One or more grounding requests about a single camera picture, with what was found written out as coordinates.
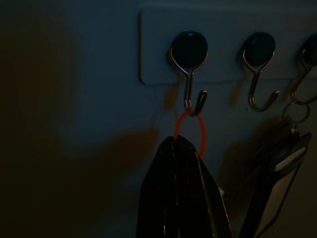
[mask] wall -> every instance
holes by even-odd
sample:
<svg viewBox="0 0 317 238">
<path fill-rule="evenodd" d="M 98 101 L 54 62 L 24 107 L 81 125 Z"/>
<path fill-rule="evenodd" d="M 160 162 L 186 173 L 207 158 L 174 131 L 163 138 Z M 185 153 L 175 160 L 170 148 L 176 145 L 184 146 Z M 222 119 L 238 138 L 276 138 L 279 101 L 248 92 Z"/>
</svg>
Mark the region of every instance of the wall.
<svg viewBox="0 0 317 238">
<path fill-rule="evenodd" d="M 151 2 L 0 3 L 2 237 L 135 236 L 143 177 L 160 142 L 173 134 L 175 115 L 183 112 L 184 85 L 145 86 L 138 80 L 137 16 Z M 317 7 L 308 0 L 262 4 Z M 260 81 L 259 104 L 277 88 L 285 92 L 289 83 Z M 215 177 L 230 148 L 252 138 L 286 104 L 280 99 L 255 113 L 247 105 L 249 86 L 242 85 L 236 107 L 230 108 L 236 82 L 194 85 L 194 93 L 209 92 L 203 109 L 209 135 L 205 162 Z M 306 80 L 299 95 L 313 95 L 316 88 L 317 81 Z M 277 225 L 286 237 L 313 232 L 307 217 L 317 211 L 311 189 L 317 104 L 311 106 L 301 127 L 313 133 L 311 147 Z M 182 135 L 200 148 L 197 119 L 184 123 Z"/>
</svg>

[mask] red loop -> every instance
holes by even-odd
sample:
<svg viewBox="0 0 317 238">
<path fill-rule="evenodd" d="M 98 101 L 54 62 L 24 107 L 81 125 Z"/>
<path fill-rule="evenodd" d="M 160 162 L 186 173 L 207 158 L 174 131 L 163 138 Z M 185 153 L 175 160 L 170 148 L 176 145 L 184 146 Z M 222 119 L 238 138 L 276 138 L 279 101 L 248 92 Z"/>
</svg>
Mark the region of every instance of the red loop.
<svg viewBox="0 0 317 238">
<path fill-rule="evenodd" d="M 174 133 L 174 141 L 177 140 L 177 136 L 179 134 L 179 131 L 181 129 L 180 125 L 182 124 L 182 122 L 184 121 L 184 119 L 192 114 L 193 111 L 187 111 L 185 112 L 183 115 L 180 116 L 180 118 L 177 120 L 176 122 L 176 129 L 175 129 L 175 133 Z M 198 114 L 197 115 L 198 117 L 198 120 L 200 122 L 200 126 L 202 127 L 202 131 L 203 131 L 203 142 L 202 142 L 202 147 L 201 147 L 201 150 L 200 150 L 200 153 L 199 153 L 199 156 L 201 158 L 201 160 L 204 158 L 204 155 L 205 155 L 205 152 L 206 152 L 206 146 L 207 146 L 207 130 L 206 130 L 206 127 L 205 127 L 205 123 L 204 123 L 204 120 L 203 120 L 203 117 L 202 115 Z"/>
</svg>

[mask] white mounting plate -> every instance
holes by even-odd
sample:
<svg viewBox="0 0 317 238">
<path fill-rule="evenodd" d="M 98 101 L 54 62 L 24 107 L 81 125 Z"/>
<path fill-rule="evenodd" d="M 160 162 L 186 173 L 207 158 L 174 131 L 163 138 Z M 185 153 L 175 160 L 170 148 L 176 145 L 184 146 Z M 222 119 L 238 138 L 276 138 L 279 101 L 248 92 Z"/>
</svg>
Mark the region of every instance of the white mounting plate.
<svg viewBox="0 0 317 238">
<path fill-rule="evenodd" d="M 195 74 L 195 83 L 241 80 L 244 74 L 237 54 L 258 31 L 276 40 L 275 57 L 261 79 L 293 78 L 299 74 L 295 56 L 317 32 L 316 22 L 317 13 L 300 9 L 148 6 L 141 12 L 140 79 L 145 84 L 178 81 L 166 55 L 173 39 L 184 30 L 198 31 L 208 42 L 209 58 Z M 310 76 L 317 76 L 317 70 Z"/>
</svg>

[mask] wall hook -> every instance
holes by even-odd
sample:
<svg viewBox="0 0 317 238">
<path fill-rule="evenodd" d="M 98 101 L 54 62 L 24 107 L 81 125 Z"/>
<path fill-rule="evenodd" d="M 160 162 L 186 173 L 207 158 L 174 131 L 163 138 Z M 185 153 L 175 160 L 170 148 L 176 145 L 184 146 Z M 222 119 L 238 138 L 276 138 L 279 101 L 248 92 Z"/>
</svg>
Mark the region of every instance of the wall hook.
<svg viewBox="0 0 317 238">
<path fill-rule="evenodd" d="M 261 108 L 255 104 L 254 92 L 257 88 L 259 77 L 263 70 L 265 70 L 271 63 L 274 57 L 274 51 L 275 40 L 269 33 L 265 32 L 257 32 L 251 35 L 245 41 L 241 51 L 242 61 L 253 73 L 253 79 L 249 91 L 249 105 L 256 112 L 264 112 L 267 110 L 277 99 L 279 94 L 279 91 L 271 93 L 267 102 Z M 261 65 L 262 67 L 258 71 L 254 68 Z"/>
<path fill-rule="evenodd" d="M 304 73 L 296 80 L 291 87 L 291 99 L 296 104 L 304 105 L 317 100 L 317 95 L 307 101 L 301 101 L 296 97 L 296 90 L 307 75 L 317 66 L 317 34 L 311 36 L 302 46 L 300 61 L 304 66 Z"/>
<path fill-rule="evenodd" d="M 193 76 L 208 58 L 207 41 L 198 32 L 184 31 L 174 39 L 169 50 L 169 57 L 177 68 L 186 75 L 184 107 L 186 111 L 190 111 L 192 110 Z M 206 90 L 199 92 L 194 112 L 190 116 L 196 116 L 201 112 L 207 99 L 207 94 Z"/>
</svg>

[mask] metal hook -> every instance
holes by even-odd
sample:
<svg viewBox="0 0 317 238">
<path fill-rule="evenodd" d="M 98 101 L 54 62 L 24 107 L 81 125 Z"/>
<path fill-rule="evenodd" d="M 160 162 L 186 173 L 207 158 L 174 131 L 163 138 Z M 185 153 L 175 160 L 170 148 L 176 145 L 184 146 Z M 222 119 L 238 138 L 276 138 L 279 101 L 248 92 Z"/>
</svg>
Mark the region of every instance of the metal hook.
<svg viewBox="0 0 317 238">
<path fill-rule="evenodd" d="M 246 60 L 245 58 L 245 52 L 246 49 L 244 49 L 242 51 L 242 59 L 244 61 L 244 63 L 247 65 L 247 67 L 252 71 L 253 73 L 253 79 L 251 82 L 251 87 L 250 87 L 250 91 L 249 91 L 249 105 L 250 107 L 255 110 L 256 112 L 264 112 L 265 110 L 267 110 L 272 103 L 277 99 L 279 91 L 275 91 L 273 93 L 271 93 L 270 97 L 268 98 L 268 100 L 266 101 L 266 103 L 264 104 L 263 107 L 259 108 L 256 104 L 255 104 L 255 100 L 254 100 L 254 92 L 257 88 L 257 84 L 259 81 L 259 77 L 261 75 L 261 73 L 263 72 L 264 69 L 266 69 L 266 67 L 271 63 L 273 57 L 274 57 L 274 52 L 271 56 L 271 58 L 265 62 L 265 64 L 258 70 L 256 71 Z"/>
<path fill-rule="evenodd" d="M 304 59 L 304 53 L 305 53 L 306 49 L 303 49 L 301 51 L 300 54 L 300 58 L 301 58 L 301 62 L 305 68 L 304 73 L 296 80 L 296 82 L 294 83 L 294 85 L 291 88 L 291 99 L 293 102 L 295 102 L 298 105 L 304 105 L 304 104 L 309 104 L 315 100 L 317 100 L 317 95 L 315 95 L 314 97 L 312 97 L 311 99 L 307 100 L 307 101 L 301 101 L 296 97 L 296 90 L 299 87 L 299 85 L 303 82 L 303 80 L 307 77 L 307 75 L 317 66 L 317 64 L 313 65 L 313 66 L 309 66 Z"/>
<path fill-rule="evenodd" d="M 186 111 L 190 111 L 190 110 L 192 110 L 191 95 L 192 95 L 192 86 L 193 86 L 193 76 L 206 62 L 206 60 L 208 58 L 208 53 L 206 53 L 206 57 L 205 57 L 203 62 L 201 62 L 198 66 L 193 68 L 190 72 L 187 72 L 176 62 L 176 60 L 173 57 L 172 52 L 173 52 L 173 48 L 171 48 L 169 50 L 169 56 L 170 56 L 171 60 L 181 70 L 181 72 L 183 72 L 186 75 L 184 106 L 185 106 Z M 190 116 L 192 116 L 192 117 L 196 116 L 202 111 L 204 104 L 205 104 L 205 101 L 207 99 L 207 94 L 208 93 L 206 90 L 201 90 L 199 92 L 194 112 L 192 114 L 190 114 Z"/>
</svg>

